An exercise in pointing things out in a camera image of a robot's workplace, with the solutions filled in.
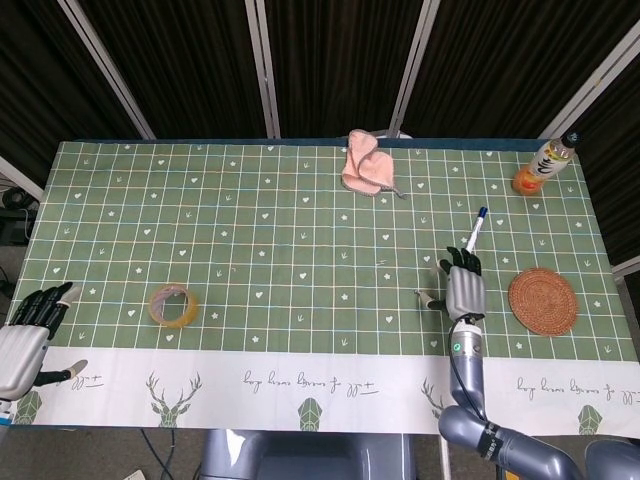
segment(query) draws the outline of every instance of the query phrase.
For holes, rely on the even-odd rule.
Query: cable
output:
[[[24,236],[27,240],[31,240],[31,236],[27,231],[27,228],[29,226],[29,210],[27,210],[26,208],[21,208],[20,210],[24,210]]]
[[[202,468],[202,463],[199,463],[198,468],[196,468],[196,471],[193,472],[193,477],[191,477],[191,480],[198,480],[198,475],[200,475],[201,468]]]
[[[462,381],[462,378],[460,378],[460,372],[458,372],[458,367],[456,366],[456,362],[453,361],[453,330],[454,328],[456,328],[456,325],[463,320],[463,318],[464,317],[460,317],[456,319],[453,322],[453,325],[451,325],[451,328],[449,329],[449,363],[451,364],[451,370],[453,370],[453,373],[456,376],[456,379],[458,380],[460,387],[462,388],[462,393],[464,393],[464,396],[466,397],[467,402],[469,402],[469,405],[471,405],[471,408],[473,408],[473,411],[476,413],[478,418],[486,422],[487,417],[485,417],[480,413],[480,410],[476,406],[476,403],[471,398],[471,395],[469,395],[469,392],[467,391],[467,387],[464,386],[464,382]]]
[[[147,447],[149,447],[149,450],[151,450],[151,453],[153,453],[153,456],[156,457],[156,460],[162,467],[163,474],[166,473],[167,475],[169,475],[169,480],[175,480],[173,478],[173,475],[171,475],[171,472],[167,469],[167,466],[164,463],[162,463],[162,460],[160,460],[160,457],[156,453],[155,448],[153,448],[153,445],[151,445],[151,442],[149,441],[149,437],[147,437],[147,434],[145,433],[144,428],[140,429],[140,433],[142,433],[142,436],[144,437],[144,441],[147,442]]]
[[[0,272],[2,272],[2,275],[4,275],[4,279],[7,281],[7,283],[11,283],[9,281],[9,277],[7,276],[7,272],[5,272],[4,268],[2,268],[2,266],[0,266]]]
[[[167,457],[167,461],[164,462],[165,466],[167,467],[167,471],[171,471],[171,459],[173,458],[173,452],[176,451],[176,436],[175,436],[175,430],[172,428],[171,429],[171,451],[169,452],[169,457]],[[160,475],[160,480],[164,480],[164,470],[162,471],[162,475]]]

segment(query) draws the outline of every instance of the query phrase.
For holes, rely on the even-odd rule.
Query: bottle cap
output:
[[[580,138],[577,132],[567,132],[560,138],[560,141],[567,148],[576,148],[582,141],[582,138]]]

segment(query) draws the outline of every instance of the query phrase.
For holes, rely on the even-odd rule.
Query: floor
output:
[[[23,247],[1,247],[0,266],[12,281],[18,277],[25,255]],[[622,300],[628,315],[633,306],[626,287]],[[0,298],[0,314],[6,314],[9,301]],[[635,318],[632,335],[640,340]],[[168,430],[148,429],[151,442],[164,459],[169,453],[171,436]],[[171,472],[176,480],[191,479],[200,462],[204,445],[204,430],[176,431],[175,453]],[[567,452],[584,469],[584,449],[593,437],[545,437],[544,441]],[[161,468],[147,448],[140,431],[130,428],[87,428],[75,431],[40,428],[8,431],[2,440],[0,433],[0,480],[83,479],[122,480],[140,469],[147,479],[160,478]],[[438,438],[416,437],[415,452],[421,479],[442,478]],[[451,447],[453,480],[495,478],[493,466],[468,451]]]

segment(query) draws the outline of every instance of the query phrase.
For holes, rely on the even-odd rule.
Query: black curtain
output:
[[[0,155],[44,186],[58,143],[138,133],[56,2],[0,7]]]
[[[640,255],[639,85],[636,57],[571,127],[612,265]]]
[[[80,2],[159,138],[266,135],[244,2]]]
[[[633,303],[633,309],[635,310],[636,320],[640,323],[640,272],[632,273],[625,277],[624,281],[629,289],[629,296]]]
[[[443,0],[402,130],[535,138],[638,19],[636,0]]]
[[[389,127],[422,0],[267,0],[283,137]]]

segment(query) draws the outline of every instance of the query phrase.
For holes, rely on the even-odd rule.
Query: bottle label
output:
[[[556,157],[548,145],[544,150],[538,151],[529,164],[529,172],[540,179],[553,177],[567,166],[569,160]]]
[[[539,178],[529,172],[525,172],[525,175],[523,175],[520,180],[520,184],[527,190],[534,190],[538,188],[543,181],[543,178]]]

